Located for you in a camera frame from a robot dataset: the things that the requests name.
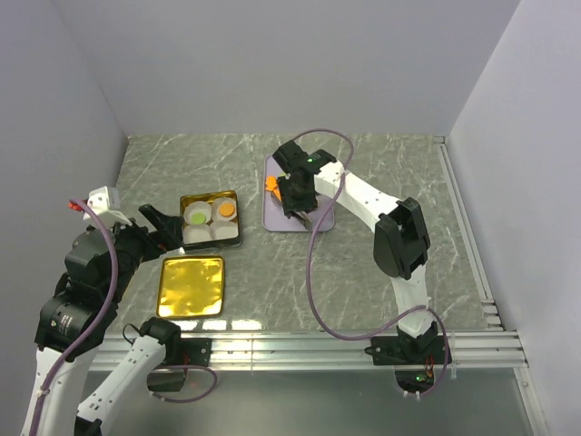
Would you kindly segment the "green round cookie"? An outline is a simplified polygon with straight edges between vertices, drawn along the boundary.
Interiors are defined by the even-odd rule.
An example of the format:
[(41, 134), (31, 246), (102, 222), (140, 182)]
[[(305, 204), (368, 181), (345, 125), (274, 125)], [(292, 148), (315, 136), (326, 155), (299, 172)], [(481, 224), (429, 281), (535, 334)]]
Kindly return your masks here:
[(207, 216), (203, 212), (194, 212), (190, 215), (191, 225), (204, 225), (207, 223)]

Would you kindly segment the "orange dotted round cookie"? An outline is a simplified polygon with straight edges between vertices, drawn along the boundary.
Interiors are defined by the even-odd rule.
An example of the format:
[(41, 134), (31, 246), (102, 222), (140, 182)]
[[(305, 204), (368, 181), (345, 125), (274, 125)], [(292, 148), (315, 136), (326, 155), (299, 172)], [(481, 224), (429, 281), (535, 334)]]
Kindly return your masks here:
[(222, 203), (218, 208), (218, 212), (223, 217), (231, 217), (236, 213), (236, 207), (232, 203)]

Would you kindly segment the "gold tin lid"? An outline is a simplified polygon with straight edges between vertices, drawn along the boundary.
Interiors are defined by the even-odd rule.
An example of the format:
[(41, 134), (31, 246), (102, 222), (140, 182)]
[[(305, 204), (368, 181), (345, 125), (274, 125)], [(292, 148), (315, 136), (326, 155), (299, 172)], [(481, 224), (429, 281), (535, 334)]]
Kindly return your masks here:
[(190, 319), (222, 313), (225, 284), (221, 256), (164, 259), (156, 314), (164, 319)]

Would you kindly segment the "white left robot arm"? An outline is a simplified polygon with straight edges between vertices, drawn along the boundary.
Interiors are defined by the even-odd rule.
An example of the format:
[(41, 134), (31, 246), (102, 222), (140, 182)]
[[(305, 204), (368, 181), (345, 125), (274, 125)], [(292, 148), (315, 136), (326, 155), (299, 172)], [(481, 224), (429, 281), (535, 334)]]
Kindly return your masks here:
[(104, 435), (120, 405), (144, 385), (159, 365), (182, 354), (181, 330), (152, 317), (105, 382), (81, 399), (90, 367), (119, 302), (142, 263), (160, 258), (182, 242), (182, 218), (145, 204), (140, 213), (154, 229), (138, 225), (110, 206), (74, 201), (84, 212), (86, 230), (65, 256), (65, 272), (43, 306), (36, 329), (34, 389), (24, 435)]

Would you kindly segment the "orange fish cookie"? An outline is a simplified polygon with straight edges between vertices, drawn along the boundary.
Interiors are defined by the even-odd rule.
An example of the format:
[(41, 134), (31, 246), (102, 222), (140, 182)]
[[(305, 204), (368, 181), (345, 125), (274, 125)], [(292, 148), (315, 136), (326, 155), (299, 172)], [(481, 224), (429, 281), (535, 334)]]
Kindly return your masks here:
[(278, 187), (278, 180), (275, 176), (267, 176), (265, 179), (265, 190), (270, 192), (272, 195), (277, 197), (278, 199), (281, 198), (279, 187)]

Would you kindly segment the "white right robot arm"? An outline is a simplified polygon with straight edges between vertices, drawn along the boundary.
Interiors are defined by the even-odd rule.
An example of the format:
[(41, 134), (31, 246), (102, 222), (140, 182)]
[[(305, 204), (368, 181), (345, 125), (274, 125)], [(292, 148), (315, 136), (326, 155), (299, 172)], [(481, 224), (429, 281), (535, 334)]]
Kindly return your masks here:
[(373, 260), (391, 280), (399, 315), (399, 350), (408, 362), (421, 362), (438, 334), (428, 310), (426, 263), (430, 239), (420, 204), (374, 188), (324, 150), (307, 154), (294, 141), (279, 146), (273, 159), (284, 175), (277, 179), (288, 218), (305, 218), (330, 198), (373, 232)]

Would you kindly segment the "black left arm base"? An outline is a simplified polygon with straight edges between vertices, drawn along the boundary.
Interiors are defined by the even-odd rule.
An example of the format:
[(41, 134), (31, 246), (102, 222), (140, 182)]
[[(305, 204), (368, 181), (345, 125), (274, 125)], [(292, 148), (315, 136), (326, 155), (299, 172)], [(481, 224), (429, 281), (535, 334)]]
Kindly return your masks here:
[[(161, 366), (197, 365), (208, 367), (212, 350), (210, 338), (185, 338), (175, 347), (174, 351), (166, 357)], [(186, 382), (186, 376), (190, 370), (170, 370), (150, 373), (147, 377), (147, 386), (153, 392), (178, 392)]]

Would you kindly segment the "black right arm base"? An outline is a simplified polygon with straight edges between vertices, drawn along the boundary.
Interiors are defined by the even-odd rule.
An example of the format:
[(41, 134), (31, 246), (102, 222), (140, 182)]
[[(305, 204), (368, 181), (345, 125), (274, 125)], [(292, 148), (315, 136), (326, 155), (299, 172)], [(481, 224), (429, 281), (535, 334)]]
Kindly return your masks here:
[(426, 396), (441, 382), (452, 356), (441, 336), (407, 339), (403, 336), (376, 336), (364, 352), (374, 366), (396, 367), (396, 384), (406, 395)]

